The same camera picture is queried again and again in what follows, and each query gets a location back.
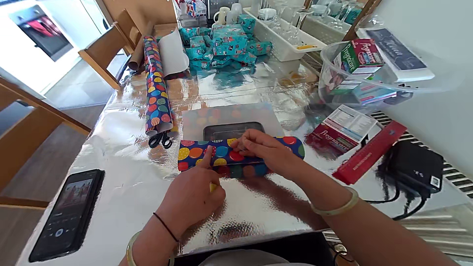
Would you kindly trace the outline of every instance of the cup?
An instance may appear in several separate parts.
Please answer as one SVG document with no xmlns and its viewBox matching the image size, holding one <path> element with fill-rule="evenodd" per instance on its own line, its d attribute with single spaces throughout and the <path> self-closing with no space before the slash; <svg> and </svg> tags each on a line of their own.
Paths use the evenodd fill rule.
<svg viewBox="0 0 473 266">
<path fill-rule="evenodd" d="M 227 25 L 236 24 L 238 15 L 240 15 L 240 13 L 238 13 L 238 10 L 230 10 L 227 13 Z"/>
<path fill-rule="evenodd" d="M 258 11 L 258 19 L 262 21 L 273 20 L 275 16 L 276 16 L 275 9 L 260 9 Z"/>
<path fill-rule="evenodd" d="M 310 10 L 313 11 L 312 16 L 315 16 L 315 17 L 322 17 L 324 13 L 327 11 L 327 9 L 328 9 L 328 13 L 330 13 L 330 8 L 324 5 L 312 5 L 310 7 Z"/>
<path fill-rule="evenodd" d="M 239 15 L 243 13 L 242 7 L 240 3 L 234 3 L 232 4 L 232 11 L 236 11 Z"/>
<path fill-rule="evenodd" d="M 213 21 L 217 24 L 224 25 L 226 23 L 225 18 L 227 16 L 227 13 L 230 11 L 230 8 L 228 7 L 221 7 L 220 10 L 213 15 Z"/>
</svg>

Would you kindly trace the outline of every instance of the wrapped gift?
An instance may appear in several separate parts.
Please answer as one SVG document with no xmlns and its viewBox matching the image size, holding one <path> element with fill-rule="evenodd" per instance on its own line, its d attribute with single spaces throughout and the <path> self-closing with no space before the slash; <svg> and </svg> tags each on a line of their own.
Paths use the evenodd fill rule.
<svg viewBox="0 0 473 266">
<path fill-rule="evenodd" d="M 253 33 L 256 19 L 247 14 L 240 14 L 237 17 L 237 23 L 241 25 L 246 34 Z"/>
<path fill-rule="evenodd" d="M 251 65 L 255 64 L 256 60 L 258 60 L 258 57 L 256 57 L 255 55 L 249 52 L 232 55 L 231 57 L 235 61 L 247 63 Z"/>
<path fill-rule="evenodd" d="M 191 37 L 197 36 L 199 28 L 179 28 L 179 34 L 184 46 L 189 47 L 191 44 Z"/>
<path fill-rule="evenodd" d="M 190 60 L 199 60 L 204 58 L 205 50 L 202 47 L 186 48 L 185 53 L 187 54 L 187 57 L 189 57 Z"/>
<path fill-rule="evenodd" d="M 208 61 L 210 61 L 210 62 L 212 61 L 212 59 L 213 59 L 213 50 L 212 50 L 211 47 L 207 47 L 207 48 L 205 49 L 204 59 L 205 59 L 205 60 L 208 60 Z"/>
<path fill-rule="evenodd" d="M 230 59 L 229 55 L 215 55 L 212 60 L 212 66 L 223 65 Z"/>
<path fill-rule="evenodd" d="M 190 46 L 191 48 L 202 47 L 202 49 L 205 49 L 206 45 L 205 45 L 204 37 L 200 35 L 191 37 Z"/>
<path fill-rule="evenodd" d="M 246 51 L 253 55 L 260 56 L 271 52 L 271 42 L 248 42 L 246 45 Z"/>
<path fill-rule="evenodd" d="M 212 47 L 212 39 L 210 38 L 210 36 L 205 35 L 205 36 L 203 36 L 203 38 L 204 38 L 204 41 L 205 41 L 205 46 Z"/>
<path fill-rule="evenodd" d="M 235 55 L 243 53 L 248 38 L 240 24 L 224 25 L 213 30 L 212 48 L 214 55 Z"/>
<path fill-rule="evenodd" d="M 208 60 L 191 60 L 191 61 L 189 61 L 189 65 L 207 69 L 207 68 L 210 67 L 210 61 L 208 61 Z"/>
<path fill-rule="evenodd" d="M 197 35 L 208 36 L 212 30 L 207 27 L 200 27 Z"/>
</svg>

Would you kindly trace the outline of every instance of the wooden floor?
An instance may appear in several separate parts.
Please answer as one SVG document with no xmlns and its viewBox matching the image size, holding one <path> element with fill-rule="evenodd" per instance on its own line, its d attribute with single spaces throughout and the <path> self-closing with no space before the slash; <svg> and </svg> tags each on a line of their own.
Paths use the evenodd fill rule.
<svg viewBox="0 0 473 266">
<path fill-rule="evenodd" d="M 62 111 L 93 128 L 104 106 Z M 64 124 L 60 125 L 0 195 L 50 201 L 85 140 L 86 136 Z M 12 266 L 16 263 L 42 214 L 42 211 L 0 208 L 0 265 Z"/>
</svg>

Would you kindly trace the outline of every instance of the white wall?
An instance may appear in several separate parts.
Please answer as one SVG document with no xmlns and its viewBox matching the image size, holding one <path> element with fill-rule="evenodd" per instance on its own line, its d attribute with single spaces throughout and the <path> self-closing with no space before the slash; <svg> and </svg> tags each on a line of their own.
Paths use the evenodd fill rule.
<svg viewBox="0 0 473 266">
<path fill-rule="evenodd" d="M 408 45 L 464 64 L 456 90 L 419 94 L 385 110 L 460 171 L 473 176 L 473 23 L 471 0 L 383 0 L 376 10 Z"/>
</svg>

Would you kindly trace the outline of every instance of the black scissors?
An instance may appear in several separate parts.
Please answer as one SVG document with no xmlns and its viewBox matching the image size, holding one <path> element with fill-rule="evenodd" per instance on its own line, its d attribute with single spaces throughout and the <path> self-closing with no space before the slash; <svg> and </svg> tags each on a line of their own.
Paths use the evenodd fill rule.
<svg viewBox="0 0 473 266">
<path fill-rule="evenodd" d="M 160 142 L 163 145 L 163 148 L 165 148 L 166 150 L 171 148 L 171 146 L 173 145 L 173 141 L 171 140 L 170 137 L 167 136 L 166 131 L 150 137 L 148 145 L 150 148 L 153 149 L 153 148 L 156 148 Z"/>
</svg>

